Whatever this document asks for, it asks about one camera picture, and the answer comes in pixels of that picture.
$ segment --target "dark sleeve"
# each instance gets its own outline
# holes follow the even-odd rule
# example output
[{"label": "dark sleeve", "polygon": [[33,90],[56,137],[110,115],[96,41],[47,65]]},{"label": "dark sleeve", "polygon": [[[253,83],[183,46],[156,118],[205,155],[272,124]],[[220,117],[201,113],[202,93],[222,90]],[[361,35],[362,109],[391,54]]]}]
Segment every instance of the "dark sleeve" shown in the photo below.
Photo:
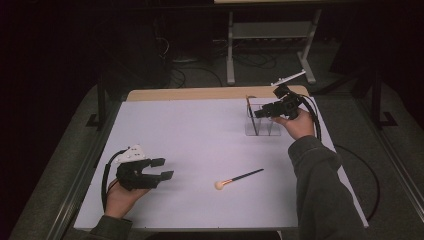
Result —
[{"label": "dark sleeve", "polygon": [[300,239],[366,239],[361,218],[337,170],[341,158],[313,136],[289,148],[297,177]]},{"label": "dark sleeve", "polygon": [[131,230],[131,226],[131,221],[102,216],[97,226],[93,228],[90,231],[90,234],[83,239],[126,240]]}]

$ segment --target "person's left hand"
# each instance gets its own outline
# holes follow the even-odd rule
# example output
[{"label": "person's left hand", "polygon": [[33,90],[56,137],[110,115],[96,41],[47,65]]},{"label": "person's left hand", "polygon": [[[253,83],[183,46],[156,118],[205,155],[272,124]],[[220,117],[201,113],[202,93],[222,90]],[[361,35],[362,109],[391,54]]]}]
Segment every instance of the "person's left hand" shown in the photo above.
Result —
[{"label": "person's left hand", "polygon": [[105,215],[113,218],[123,218],[140,199],[150,189],[133,189],[128,191],[119,184],[118,179],[110,183],[107,193]]}]

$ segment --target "hand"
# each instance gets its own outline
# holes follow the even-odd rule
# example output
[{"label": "hand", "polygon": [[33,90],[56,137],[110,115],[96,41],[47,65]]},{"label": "hand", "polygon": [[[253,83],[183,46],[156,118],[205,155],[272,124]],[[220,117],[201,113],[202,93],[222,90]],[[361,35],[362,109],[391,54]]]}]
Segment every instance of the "hand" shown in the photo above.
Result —
[{"label": "hand", "polygon": [[275,117],[272,120],[283,125],[295,140],[308,135],[315,136],[314,123],[309,112],[299,108],[297,113],[299,116],[293,120],[282,117]]},{"label": "hand", "polygon": [[113,218],[123,218],[150,189],[133,189],[128,191],[119,184],[118,179],[109,184],[105,215]]}]

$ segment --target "gray carpet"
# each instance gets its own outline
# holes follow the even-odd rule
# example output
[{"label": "gray carpet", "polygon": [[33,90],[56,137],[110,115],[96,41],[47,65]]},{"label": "gray carpet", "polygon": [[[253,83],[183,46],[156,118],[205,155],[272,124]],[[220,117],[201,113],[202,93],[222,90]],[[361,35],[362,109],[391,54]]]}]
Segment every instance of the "gray carpet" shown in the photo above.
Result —
[{"label": "gray carpet", "polygon": [[[302,84],[309,91],[315,91],[336,81],[340,76],[329,73],[328,69],[337,47],[337,43],[315,43],[309,61],[318,80],[317,84],[310,86],[302,77],[290,84]],[[275,67],[269,63],[270,69],[245,66],[236,62],[236,86],[268,85],[277,81],[279,77],[299,72],[300,65],[295,56],[297,48],[292,47],[280,53],[276,58]],[[249,57],[252,60],[249,62],[263,59],[257,55],[242,57],[239,59],[246,60],[246,57]],[[175,67],[190,68],[180,69],[186,75],[186,87],[219,87],[217,76],[225,85],[224,57],[216,59],[213,63],[199,61],[184,65],[176,64]],[[217,76],[202,68],[212,71]],[[179,80],[175,80],[170,87],[175,88],[179,83]],[[316,100],[333,142],[363,158],[376,172],[380,181],[381,199],[374,217],[369,222],[370,227],[367,229],[369,239],[424,239],[424,224],[405,194],[375,128],[369,123],[367,115],[369,98],[360,101],[353,99],[348,94],[352,84],[354,82],[345,84],[332,94],[317,96]],[[384,127],[383,132],[402,158],[418,188],[424,191],[422,175],[424,133],[405,111],[397,94],[385,85],[382,99],[382,110],[390,112],[398,123],[396,127]],[[11,239],[46,239],[49,235],[79,167],[89,154],[93,142],[99,139],[100,133],[96,128],[85,126],[91,114],[96,113],[96,104],[96,89],[93,88],[81,102],[63,135]],[[376,199],[374,179],[369,169],[354,155],[342,149],[338,149],[338,152],[344,158],[346,173],[365,214],[368,215]],[[80,190],[85,191],[87,187],[85,182],[85,185],[83,184],[85,189]],[[66,229],[63,239],[78,239],[85,235],[85,232],[73,229],[72,223]],[[129,239],[144,239],[150,234],[133,231]],[[296,230],[283,231],[282,235],[283,239],[297,239]]]}]

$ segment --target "white tabletop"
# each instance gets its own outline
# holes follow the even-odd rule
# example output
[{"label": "white tabletop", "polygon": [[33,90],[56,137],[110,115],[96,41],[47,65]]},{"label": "white tabletop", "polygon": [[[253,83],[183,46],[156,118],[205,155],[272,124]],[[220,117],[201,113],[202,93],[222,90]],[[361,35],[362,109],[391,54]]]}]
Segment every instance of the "white tabletop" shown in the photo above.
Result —
[{"label": "white tabletop", "polygon": [[[252,99],[269,103],[277,99]],[[103,214],[100,197],[105,164],[119,150],[140,144],[150,158],[165,158],[174,170],[140,199],[126,218],[149,231],[278,230],[297,227],[296,177],[287,154],[293,142],[281,136],[246,136],[245,99],[124,102],[98,164],[74,227],[89,230]],[[324,121],[323,143],[334,150]],[[109,182],[115,178],[113,164]],[[214,182],[257,169],[264,171],[218,191]],[[343,168],[341,181],[353,193]],[[368,226],[356,197],[354,202]]]}]

